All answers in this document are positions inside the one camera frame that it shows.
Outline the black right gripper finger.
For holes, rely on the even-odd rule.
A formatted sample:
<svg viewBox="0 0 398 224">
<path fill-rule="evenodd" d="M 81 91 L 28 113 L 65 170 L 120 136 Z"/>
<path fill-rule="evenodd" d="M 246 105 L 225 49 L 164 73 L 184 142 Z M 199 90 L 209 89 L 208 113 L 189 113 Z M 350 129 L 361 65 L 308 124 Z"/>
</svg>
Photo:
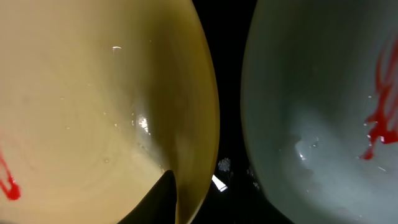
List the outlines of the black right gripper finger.
<svg viewBox="0 0 398 224">
<path fill-rule="evenodd" d="M 175 176 L 172 170 L 167 170 L 118 224 L 175 224 L 176 204 Z"/>
</svg>

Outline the yellow plate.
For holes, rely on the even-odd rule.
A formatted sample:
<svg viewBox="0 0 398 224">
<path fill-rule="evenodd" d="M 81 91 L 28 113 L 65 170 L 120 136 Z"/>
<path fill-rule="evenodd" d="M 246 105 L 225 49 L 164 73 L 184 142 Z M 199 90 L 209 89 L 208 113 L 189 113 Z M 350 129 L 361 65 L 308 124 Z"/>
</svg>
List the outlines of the yellow plate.
<svg viewBox="0 0 398 224">
<path fill-rule="evenodd" d="M 116 223 L 167 170 L 190 223 L 219 131 L 191 1 L 1 2 L 2 223 Z"/>
</svg>

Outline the light green plate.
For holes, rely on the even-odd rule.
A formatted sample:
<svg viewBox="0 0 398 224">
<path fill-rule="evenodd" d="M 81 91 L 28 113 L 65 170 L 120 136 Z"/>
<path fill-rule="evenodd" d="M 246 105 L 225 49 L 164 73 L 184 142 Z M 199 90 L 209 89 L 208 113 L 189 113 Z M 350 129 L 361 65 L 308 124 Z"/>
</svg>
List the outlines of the light green plate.
<svg viewBox="0 0 398 224">
<path fill-rule="evenodd" d="M 258 1 L 246 149 L 294 223 L 397 222 L 397 2 Z"/>
</svg>

